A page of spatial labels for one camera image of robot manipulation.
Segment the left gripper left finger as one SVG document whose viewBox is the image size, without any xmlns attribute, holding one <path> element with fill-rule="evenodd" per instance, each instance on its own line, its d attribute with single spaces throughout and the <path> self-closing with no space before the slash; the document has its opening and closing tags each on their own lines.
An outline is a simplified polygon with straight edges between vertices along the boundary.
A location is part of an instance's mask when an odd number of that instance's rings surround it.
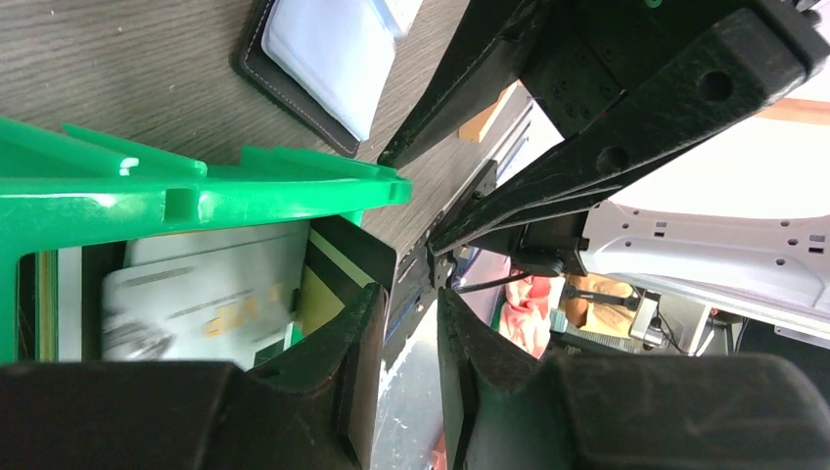
<svg viewBox="0 0 830 470">
<path fill-rule="evenodd" d="M 19 363 L 1 370 L 5 469 L 366 469 L 387 295 L 251 370 L 230 362 Z"/>
</svg>

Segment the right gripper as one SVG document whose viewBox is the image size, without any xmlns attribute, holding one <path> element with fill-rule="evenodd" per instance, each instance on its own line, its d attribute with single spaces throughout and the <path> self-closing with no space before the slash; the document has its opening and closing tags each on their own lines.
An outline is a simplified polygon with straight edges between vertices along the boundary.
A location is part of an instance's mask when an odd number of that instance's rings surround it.
<svg viewBox="0 0 830 470">
<path fill-rule="evenodd" d="M 544 0 L 471 1 L 379 155 L 396 169 L 414 162 L 494 104 L 522 69 L 571 137 L 437 230 L 436 255 L 590 209 L 770 107 L 829 58 L 826 39 L 784 1 L 558 1 L 551 11 Z"/>
</svg>

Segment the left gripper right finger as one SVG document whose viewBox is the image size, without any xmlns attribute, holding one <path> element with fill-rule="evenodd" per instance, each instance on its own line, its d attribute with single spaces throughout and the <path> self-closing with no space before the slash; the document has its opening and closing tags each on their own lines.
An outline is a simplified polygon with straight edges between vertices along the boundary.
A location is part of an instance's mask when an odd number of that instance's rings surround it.
<svg viewBox="0 0 830 470">
<path fill-rule="evenodd" d="M 769 354 L 534 358 L 438 293 L 453 469 L 825 469 L 829 409 Z"/>
</svg>

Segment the black credit card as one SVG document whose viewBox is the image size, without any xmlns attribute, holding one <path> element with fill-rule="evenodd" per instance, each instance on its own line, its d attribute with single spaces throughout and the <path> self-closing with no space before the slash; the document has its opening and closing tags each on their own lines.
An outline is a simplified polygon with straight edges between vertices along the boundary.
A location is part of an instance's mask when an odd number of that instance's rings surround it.
<svg viewBox="0 0 830 470">
<path fill-rule="evenodd" d="M 391 295 L 397 262 L 394 248 L 346 218 L 312 219 L 297 303 L 302 334 L 337 316 L 368 284 L 377 283 Z"/>
</svg>

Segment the black card holder wallet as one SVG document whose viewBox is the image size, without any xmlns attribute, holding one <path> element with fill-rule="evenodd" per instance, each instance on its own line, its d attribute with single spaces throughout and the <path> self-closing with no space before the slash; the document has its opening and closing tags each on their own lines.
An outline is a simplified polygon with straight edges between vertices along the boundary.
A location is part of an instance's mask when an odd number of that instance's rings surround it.
<svg viewBox="0 0 830 470">
<path fill-rule="evenodd" d="M 260 91 L 352 158 L 368 140 L 418 1 L 260 1 L 232 64 Z"/>
</svg>

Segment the green plastic bin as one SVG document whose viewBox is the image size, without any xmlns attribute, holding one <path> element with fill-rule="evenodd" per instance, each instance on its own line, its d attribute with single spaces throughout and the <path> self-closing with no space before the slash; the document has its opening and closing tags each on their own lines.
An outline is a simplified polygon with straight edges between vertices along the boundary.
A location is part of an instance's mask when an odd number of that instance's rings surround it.
<svg viewBox="0 0 830 470">
<path fill-rule="evenodd" d="M 328 215 L 358 221 L 403 205 L 389 167 L 307 149 L 246 146 L 216 165 L 67 124 L 1 121 L 1 360 L 18 358 L 22 257 L 200 229 Z"/>
</svg>

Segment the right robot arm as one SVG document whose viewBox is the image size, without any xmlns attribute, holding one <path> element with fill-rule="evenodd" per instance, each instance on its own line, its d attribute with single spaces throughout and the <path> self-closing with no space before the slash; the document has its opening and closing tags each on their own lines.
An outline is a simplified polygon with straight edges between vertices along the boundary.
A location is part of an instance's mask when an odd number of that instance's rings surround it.
<svg viewBox="0 0 830 470">
<path fill-rule="evenodd" d="M 612 202 L 816 76 L 829 57 L 819 19 L 811 1 L 472 1 L 379 161 L 414 162 L 521 82 L 562 141 L 448 218 L 430 238 L 434 257 L 471 245 L 535 275 L 618 275 L 819 325 L 827 217 Z"/>
</svg>

